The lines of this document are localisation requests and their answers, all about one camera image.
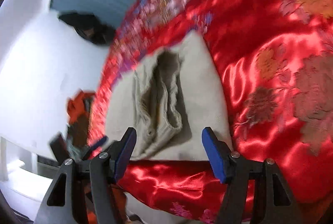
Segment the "red floral satin bedspread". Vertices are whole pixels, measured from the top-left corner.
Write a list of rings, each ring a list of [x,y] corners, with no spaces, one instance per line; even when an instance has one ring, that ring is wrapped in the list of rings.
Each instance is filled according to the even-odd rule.
[[[221,80],[234,149],[274,159],[316,223],[332,202],[332,0],[136,0],[103,67],[89,142],[104,135],[120,75],[191,30]]]

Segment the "beige pants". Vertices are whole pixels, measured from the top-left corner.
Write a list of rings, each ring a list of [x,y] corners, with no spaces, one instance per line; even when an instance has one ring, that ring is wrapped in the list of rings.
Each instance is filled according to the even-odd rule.
[[[232,145],[221,80],[197,31],[146,55],[121,75],[112,90],[105,134],[119,140],[130,127],[137,133],[132,160],[204,161],[206,127]]]

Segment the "black hanging garment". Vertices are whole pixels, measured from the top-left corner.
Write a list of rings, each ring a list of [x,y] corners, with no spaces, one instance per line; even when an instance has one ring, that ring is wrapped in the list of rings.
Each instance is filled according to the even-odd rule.
[[[109,45],[116,35],[113,26],[102,23],[94,14],[64,12],[58,15],[58,20],[74,28],[81,38],[94,45]]]

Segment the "orange cloth pile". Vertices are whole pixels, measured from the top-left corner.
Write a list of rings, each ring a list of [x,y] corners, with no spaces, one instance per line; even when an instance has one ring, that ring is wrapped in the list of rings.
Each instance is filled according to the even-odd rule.
[[[67,114],[69,124],[74,124],[80,116],[89,118],[90,107],[85,104],[85,101],[93,100],[94,97],[95,91],[79,89],[73,98],[68,98]]]

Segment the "brown wooden cabinet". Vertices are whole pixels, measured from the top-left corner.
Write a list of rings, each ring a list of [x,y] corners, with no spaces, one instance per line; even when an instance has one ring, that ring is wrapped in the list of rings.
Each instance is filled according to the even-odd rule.
[[[89,118],[80,115],[74,123],[67,127],[67,142],[76,148],[83,148],[87,144]]]

